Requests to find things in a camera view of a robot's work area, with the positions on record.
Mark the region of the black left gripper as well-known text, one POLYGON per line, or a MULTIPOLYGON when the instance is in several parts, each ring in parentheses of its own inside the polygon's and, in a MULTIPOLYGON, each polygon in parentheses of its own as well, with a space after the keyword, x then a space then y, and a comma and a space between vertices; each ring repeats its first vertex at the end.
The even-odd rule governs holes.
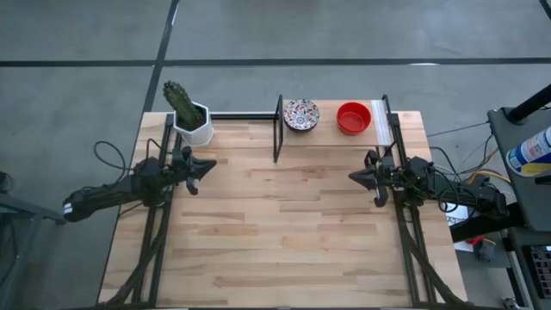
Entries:
POLYGON ((202 180, 215 165, 217 165, 215 159, 194 158, 189 146, 181 150, 175 149, 172 153, 170 180, 173 185, 185 183, 188 192, 191 195, 197 195, 198 188, 195 186, 195 181, 202 180))

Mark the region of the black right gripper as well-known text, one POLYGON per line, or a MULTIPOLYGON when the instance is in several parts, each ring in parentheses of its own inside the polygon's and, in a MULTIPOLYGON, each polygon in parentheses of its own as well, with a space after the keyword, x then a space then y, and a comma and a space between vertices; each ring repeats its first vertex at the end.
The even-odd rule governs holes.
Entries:
POLYGON ((375 206, 384 207, 392 197, 395 204, 404 207, 406 204, 405 188, 399 180, 399 172, 390 155, 381 156, 370 149, 364 159, 365 168, 349 174, 349 178, 367 190, 374 190, 375 206))

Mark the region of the white hexagonal plant pot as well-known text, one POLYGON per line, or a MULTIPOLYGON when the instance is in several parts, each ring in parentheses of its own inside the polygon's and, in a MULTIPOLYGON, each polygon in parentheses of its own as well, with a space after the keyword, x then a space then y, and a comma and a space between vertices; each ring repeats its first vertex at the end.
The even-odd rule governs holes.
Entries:
POLYGON ((208 107, 201 105, 197 102, 192 102, 192 104, 198 108, 204 115, 204 123, 192 131, 186 130, 183 126, 180 125, 180 122, 177 117, 177 112, 173 112, 173 129, 176 130, 183 141, 187 146, 190 147, 203 147, 208 146, 211 139, 214 136, 214 127, 211 120, 211 115, 208 107))

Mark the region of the white paper strip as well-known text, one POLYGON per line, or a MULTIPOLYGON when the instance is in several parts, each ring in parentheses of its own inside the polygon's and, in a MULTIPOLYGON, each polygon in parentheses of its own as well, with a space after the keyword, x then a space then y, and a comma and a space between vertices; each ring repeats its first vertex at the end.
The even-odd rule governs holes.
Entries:
POLYGON ((372 100, 371 109, 375 120, 378 145, 390 146, 393 143, 393 138, 388 124, 386 104, 382 100, 372 100))

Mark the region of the black aluminium crossbar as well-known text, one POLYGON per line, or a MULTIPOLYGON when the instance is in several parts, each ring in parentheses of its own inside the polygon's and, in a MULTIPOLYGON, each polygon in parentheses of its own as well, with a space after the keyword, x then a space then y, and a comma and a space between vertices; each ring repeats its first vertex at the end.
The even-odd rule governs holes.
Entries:
POLYGON ((213 121, 266 121, 274 120, 276 114, 270 112, 212 112, 210 117, 213 121))

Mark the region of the green cactus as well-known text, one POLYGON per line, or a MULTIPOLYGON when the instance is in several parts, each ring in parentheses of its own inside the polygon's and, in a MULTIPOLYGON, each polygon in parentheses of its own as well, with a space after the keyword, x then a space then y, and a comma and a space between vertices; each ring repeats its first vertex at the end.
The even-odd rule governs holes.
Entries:
POLYGON ((177 82, 167 81, 163 85, 167 103, 176 112, 176 124, 187 131, 193 131, 205 123, 204 112, 197 108, 186 90, 177 82))

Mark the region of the white paper sheet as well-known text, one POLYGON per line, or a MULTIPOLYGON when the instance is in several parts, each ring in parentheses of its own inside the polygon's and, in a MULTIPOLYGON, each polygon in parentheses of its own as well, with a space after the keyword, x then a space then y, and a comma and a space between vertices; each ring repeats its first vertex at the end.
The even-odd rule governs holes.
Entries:
MULTIPOLYGON (((463 222, 468 218, 469 209, 466 206, 460 205, 455 211, 447 213, 447 222, 449 226, 463 222)), ((455 242, 454 248, 457 251, 473 252, 473 246, 466 241, 455 242)))

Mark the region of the small grey black device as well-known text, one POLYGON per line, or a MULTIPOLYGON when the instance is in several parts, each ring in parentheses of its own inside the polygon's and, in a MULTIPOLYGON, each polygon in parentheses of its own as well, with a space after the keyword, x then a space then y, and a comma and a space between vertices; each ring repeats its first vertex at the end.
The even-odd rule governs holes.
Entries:
POLYGON ((481 262, 490 262, 495 256, 495 246, 490 239, 481 239, 474 245, 474 255, 481 262))

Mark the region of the white blue labelled bottle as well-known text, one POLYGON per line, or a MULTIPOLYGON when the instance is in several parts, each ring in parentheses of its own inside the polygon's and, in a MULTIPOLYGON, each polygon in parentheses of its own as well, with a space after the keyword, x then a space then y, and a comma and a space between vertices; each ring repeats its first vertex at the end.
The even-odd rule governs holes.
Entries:
POLYGON ((551 171, 551 126, 510 149, 505 162, 522 177, 551 171))

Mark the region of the grey metal cart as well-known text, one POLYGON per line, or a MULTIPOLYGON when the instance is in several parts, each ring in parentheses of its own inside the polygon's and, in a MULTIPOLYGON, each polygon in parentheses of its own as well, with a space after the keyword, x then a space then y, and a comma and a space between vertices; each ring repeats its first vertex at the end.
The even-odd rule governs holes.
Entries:
POLYGON ((551 126, 551 110, 538 110, 521 125, 510 123, 502 109, 487 112, 517 203, 528 228, 551 232, 551 185, 536 184, 533 177, 517 174, 507 163, 507 152, 551 126))

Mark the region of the black pole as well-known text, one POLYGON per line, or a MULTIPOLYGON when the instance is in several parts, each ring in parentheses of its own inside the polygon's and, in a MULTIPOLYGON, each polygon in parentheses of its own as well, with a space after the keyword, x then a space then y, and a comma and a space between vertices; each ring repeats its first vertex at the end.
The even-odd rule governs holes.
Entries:
POLYGON ((519 104, 514 108, 502 108, 505 113, 505 118, 514 124, 523 124, 525 119, 542 109, 548 103, 551 102, 551 84, 539 90, 530 98, 519 104))

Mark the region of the black metal stand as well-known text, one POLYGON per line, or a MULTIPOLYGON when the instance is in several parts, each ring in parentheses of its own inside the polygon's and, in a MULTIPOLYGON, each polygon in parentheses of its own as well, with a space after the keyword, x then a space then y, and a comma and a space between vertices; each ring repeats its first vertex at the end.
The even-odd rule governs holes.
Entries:
POLYGON ((5 273, 0 275, 0 310, 10 310, 12 307, 42 221, 51 220, 56 225, 66 223, 60 213, 11 196, 9 192, 13 186, 13 177, 7 172, 0 171, 0 208, 6 209, 6 212, 0 211, 0 248, 5 240, 2 225, 9 228, 12 244, 12 260, 5 273), (28 221, 27 231, 22 237, 16 234, 16 219, 28 221))

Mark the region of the dark keypad coloured keys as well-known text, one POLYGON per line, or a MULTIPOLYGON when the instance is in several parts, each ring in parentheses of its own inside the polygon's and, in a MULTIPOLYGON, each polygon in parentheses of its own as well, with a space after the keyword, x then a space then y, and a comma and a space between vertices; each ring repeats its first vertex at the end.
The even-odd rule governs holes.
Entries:
POLYGON ((551 245, 525 245, 529 273, 541 299, 551 299, 551 245))

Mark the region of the wooden shelf black metal frame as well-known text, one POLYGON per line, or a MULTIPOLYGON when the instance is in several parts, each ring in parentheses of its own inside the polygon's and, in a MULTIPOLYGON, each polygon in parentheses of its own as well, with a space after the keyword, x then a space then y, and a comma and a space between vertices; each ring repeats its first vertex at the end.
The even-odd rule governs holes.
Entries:
MULTIPOLYGON (((307 133, 293 133, 287 129, 283 120, 284 106, 292 101, 279 98, 275 108, 274 119, 274 151, 273 159, 279 159, 281 150, 284 146, 379 146, 376 131, 375 120, 372 120, 367 128, 367 132, 357 136, 347 136, 342 134, 337 126, 337 110, 346 102, 359 102, 367 106, 372 114, 372 100, 322 100, 322 99, 307 99, 314 102, 320 112, 318 125, 307 133)), ((382 97, 386 104, 387 119, 392 134, 393 142, 395 141, 394 131, 399 128, 399 118, 396 113, 390 109, 388 98, 382 97)))

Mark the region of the black aluminium table frame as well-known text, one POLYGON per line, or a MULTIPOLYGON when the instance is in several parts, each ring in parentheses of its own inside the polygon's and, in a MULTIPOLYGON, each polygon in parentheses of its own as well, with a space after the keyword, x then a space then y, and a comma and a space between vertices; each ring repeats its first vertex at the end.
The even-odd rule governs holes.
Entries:
MULTIPOLYGON (((405 161, 407 153, 430 157, 419 112, 390 112, 388 119, 393 137, 400 141, 393 147, 399 164, 405 161)), ((393 189, 392 199, 410 304, 419 309, 450 309, 458 301, 466 301, 447 215, 434 201, 427 201, 419 208, 407 208, 402 190, 393 189)))
POLYGON ((161 204, 147 209, 137 265, 113 297, 97 302, 100 310, 144 310, 157 307, 174 189, 174 185, 163 188, 161 204))

